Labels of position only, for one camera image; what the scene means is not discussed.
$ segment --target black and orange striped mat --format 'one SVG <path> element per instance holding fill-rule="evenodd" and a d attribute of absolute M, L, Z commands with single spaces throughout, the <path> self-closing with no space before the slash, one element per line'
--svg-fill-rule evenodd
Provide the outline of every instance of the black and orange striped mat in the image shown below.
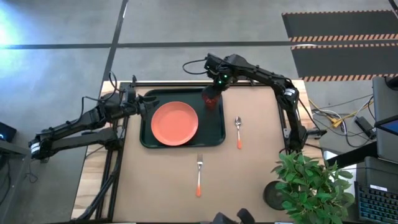
<path fill-rule="evenodd" d="M 398 39 L 393 11 L 292 12 L 282 14 L 292 42 Z"/>
<path fill-rule="evenodd" d="M 298 76 L 306 82 L 398 76 L 396 44 L 293 46 Z"/>

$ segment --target green plant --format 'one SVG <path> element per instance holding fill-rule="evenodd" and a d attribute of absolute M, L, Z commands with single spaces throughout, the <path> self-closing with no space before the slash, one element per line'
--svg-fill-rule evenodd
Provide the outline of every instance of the green plant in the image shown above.
<path fill-rule="evenodd" d="M 337 164 L 329 166 L 327 161 L 320 165 L 302 153 L 279 154 L 279 158 L 271 172 L 284 181 L 275 187 L 282 193 L 282 206 L 291 219 L 305 224 L 340 224 L 348 216 L 347 207 L 354 196 L 344 192 L 351 184 L 340 177 L 350 179 L 350 172 L 337 170 Z"/>

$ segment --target yellow cable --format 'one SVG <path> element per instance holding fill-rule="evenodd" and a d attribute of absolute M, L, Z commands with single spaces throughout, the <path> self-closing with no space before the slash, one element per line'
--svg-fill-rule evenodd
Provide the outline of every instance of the yellow cable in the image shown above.
<path fill-rule="evenodd" d="M 319 111 L 321 111 L 321 110 L 319 109 L 319 107 L 318 107 L 312 100 L 310 100 L 310 99 L 308 99 L 308 100 L 310 101 L 310 103 L 311 103 L 316 109 L 318 109 Z M 362 107 L 361 109 L 359 109 L 359 110 L 357 110 L 357 111 L 355 111 L 355 112 L 352 112 L 351 114 L 349 114 L 349 115 L 347 115 L 347 116 L 342 117 L 342 119 L 339 119 L 339 118 L 332 118 L 331 116 L 326 115 L 326 117 L 327 117 L 327 118 L 330 120 L 330 122 L 331 122 L 331 126 L 329 126 L 329 128 L 332 128 L 332 127 L 337 128 L 337 127 L 344 121 L 344 119 L 350 118 L 350 117 L 352 117 L 352 116 L 355 116 L 357 113 L 359 113 L 360 111 L 366 109 L 369 105 L 372 105 L 372 104 L 373 104 L 373 101 L 371 101 L 369 104 L 366 104 L 366 105 L 365 105 L 364 107 Z"/>

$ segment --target orange handle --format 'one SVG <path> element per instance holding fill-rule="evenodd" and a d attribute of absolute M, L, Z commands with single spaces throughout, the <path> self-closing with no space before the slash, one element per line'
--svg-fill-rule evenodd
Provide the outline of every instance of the orange handle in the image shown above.
<path fill-rule="evenodd" d="M 200 197 L 200 196 L 201 196 L 200 184 L 198 184 L 198 187 L 197 187 L 197 197 Z"/>
<path fill-rule="evenodd" d="M 242 141 L 238 139 L 238 149 L 242 149 Z"/>

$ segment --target wooden table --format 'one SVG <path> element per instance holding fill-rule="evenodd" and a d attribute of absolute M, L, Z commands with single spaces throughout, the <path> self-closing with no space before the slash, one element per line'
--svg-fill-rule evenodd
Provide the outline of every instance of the wooden table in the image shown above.
<path fill-rule="evenodd" d="M 310 111 L 310 103 L 308 101 L 308 96 L 305 90 L 304 82 L 302 80 L 294 80 L 293 83 L 300 92 L 300 99 L 302 100 L 308 111 Z M 110 82 L 104 82 L 101 94 L 103 95 L 109 93 L 112 90 L 113 87 L 111 86 Z M 305 126 L 307 129 L 314 128 L 311 119 L 308 117 L 308 114 L 300 104 L 298 104 L 298 110 L 301 116 L 302 125 Z M 307 142 L 310 144 L 314 144 L 316 146 L 319 145 L 319 142 L 314 139 L 309 139 L 307 140 Z M 94 151 L 97 148 L 98 146 L 90 146 L 88 147 L 87 153 L 90 153 L 91 151 Z M 308 157 L 322 158 L 321 150 L 314 147 L 305 146 L 303 149 L 303 153 Z M 81 215 L 98 193 L 103 176 L 105 158 L 106 158 L 106 151 L 102 149 L 92 154 L 89 158 L 86 159 L 83 166 L 80 184 L 75 199 L 72 218 L 76 218 L 79 215 Z M 103 217 L 106 216 L 106 213 L 108 211 L 109 200 L 107 199 L 109 199 L 109 193 L 110 190 L 108 191 L 107 196 L 105 198 L 104 208 L 106 209 L 103 209 L 103 214 L 102 214 Z"/>

